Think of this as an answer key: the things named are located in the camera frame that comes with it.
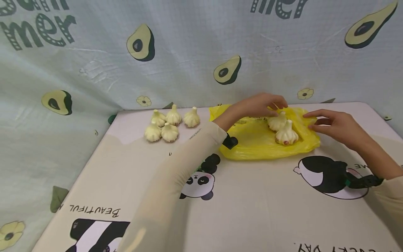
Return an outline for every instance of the light blue cloth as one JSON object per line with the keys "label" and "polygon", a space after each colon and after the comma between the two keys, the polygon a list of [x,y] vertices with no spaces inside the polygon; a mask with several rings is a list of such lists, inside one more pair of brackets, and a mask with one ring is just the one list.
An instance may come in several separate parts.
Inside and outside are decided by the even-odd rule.
{"label": "light blue cloth", "polygon": [[[349,28],[390,0],[302,1],[3,0],[0,227],[25,223],[7,252],[32,249],[53,215],[52,187],[71,188],[122,109],[215,106],[265,91],[291,104],[366,102],[402,134],[403,10],[353,49]],[[148,61],[127,48],[143,23],[154,38]],[[236,55],[235,80],[219,84],[214,70]],[[70,115],[42,105],[54,90],[71,96]]]}

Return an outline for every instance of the panda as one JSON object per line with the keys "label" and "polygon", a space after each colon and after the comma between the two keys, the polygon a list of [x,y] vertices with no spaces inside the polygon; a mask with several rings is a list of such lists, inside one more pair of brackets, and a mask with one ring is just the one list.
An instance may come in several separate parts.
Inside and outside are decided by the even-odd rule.
{"label": "panda", "polygon": [[179,198],[189,197],[210,200],[213,197],[213,187],[216,179],[213,173],[216,172],[220,161],[220,157],[217,154],[212,154],[206,158],[200,168],[187,180]]}
{"label": "panda", "polygon": [[347,169],[347,163],[334,161],[326,156],[309,156],[301,159],[294,172],[302,175],[302,178],[317,191],[330,197],[354,200],[367,195],[369,189],[352,189],[346,186],[346,173],[356,178],[362,176],[353,169]]}
{"label": "panda", "polygon": [[70,230],[77,242],[66,252],[116,252],[129,223],[77,219]]}

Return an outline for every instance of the yellow plastic bag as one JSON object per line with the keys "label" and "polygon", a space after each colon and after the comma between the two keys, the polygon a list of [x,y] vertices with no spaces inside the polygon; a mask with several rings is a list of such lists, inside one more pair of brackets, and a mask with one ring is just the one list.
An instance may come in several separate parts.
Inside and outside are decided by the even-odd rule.
{"label": "yellow plastic bag", "polygon": [[[229,106],[211,107],[210,121]],[[293,130],[299,135],[295,144],[284,146],[276,143],[276,133],[269,129],[266,118],[244,117],[228,130],[231,137],[238,139],[238,145],[231,150],[222,145],[221,153],[232,160],[261,160],[307,153],[319,147],[319,136],[307,127],[315,123],[316,118],[303,118],[302,115],[308,111],[302,108],[285,108],[280,111],[285,111],[287,119],[293,121]]]}

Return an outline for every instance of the table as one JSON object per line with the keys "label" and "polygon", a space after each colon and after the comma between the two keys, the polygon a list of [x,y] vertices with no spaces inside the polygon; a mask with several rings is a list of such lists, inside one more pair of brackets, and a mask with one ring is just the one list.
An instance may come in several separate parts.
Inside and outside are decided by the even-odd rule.
{"label": "table", "polygon": [[[383,137],[377,140],[403,143],[365,103],[294,106],[348,112],[369,134]],[[182,115],[188,110],[178,109]],[[198,113],[202,122],[208,121],[208,108],[199,108]],[[176,142],[146,142],[143,133],[151,114],[151,110],[118,114],[34,252],[70,247],[88,252],[95,244],[109,252],[117,248],[156,167],[197,131],[181,124]],[[220,163],[213,194],[178,200],[167,251],[401,252],[397,243],[403,241],[397,237],[401,234],[371,190],[326,194],[314,189],[309,176],[297,173],[304,158],[326,156],[346,162],[357,176],[370,174],[356,153],[326,136],[321,141],[313,152],[269,161],[235,162],[217,153]],[[403,164],[396,148],[388,149],[388,144],[385,148]]]}

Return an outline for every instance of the garlic root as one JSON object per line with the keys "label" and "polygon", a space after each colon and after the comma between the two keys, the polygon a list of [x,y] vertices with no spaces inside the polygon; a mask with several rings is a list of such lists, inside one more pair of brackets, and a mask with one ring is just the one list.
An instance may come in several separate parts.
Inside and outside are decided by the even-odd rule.
{"label": "garlic root", "polygon": [[182,117],[177,111],[177,106],[172,105],[171,111],[166,114],[166,122],[171,125],[178,125],[182,122]]}
{"label": "garlic root", "polygon": [[267,124],[269,128],[273,131],[279,131],[285,126],[287,118],[285,118],[285,111],[281,111],[278,117],[267,118]]}
{"label": "garlic root", "polygon": [[145,129],[144,136],[150,142],[158,141],[161,138],[161,128],[155,122],[151,122]]}
{"label": "garlic root", "polygon": [[173,142],[178,138],[179,131],[175,125],[165,123],[165,126],[162,128],[161,135],[166,142]]}
{"label": "garlic root", "polygon": [[164,114],[158,111],[158,109],[154,109],[154,113],[151,117],[151,122],[156,123],[158,127],[163,127],[165,124],[166,117]]}
{"label": "garlic root", "polygon": [[293,121],[287,120],[285,126],[276,133],[276,142],[283,145],[294,144],[298,141],[298,134],[292,129]]}
{"label": "garlic root", "polygon": [[183,117],[183,122],[186,124],[188,127],[196,127],[200,123],[200,117],[197,114],[197,108],[193,107],[192,110],[187,112],[185,116]]}

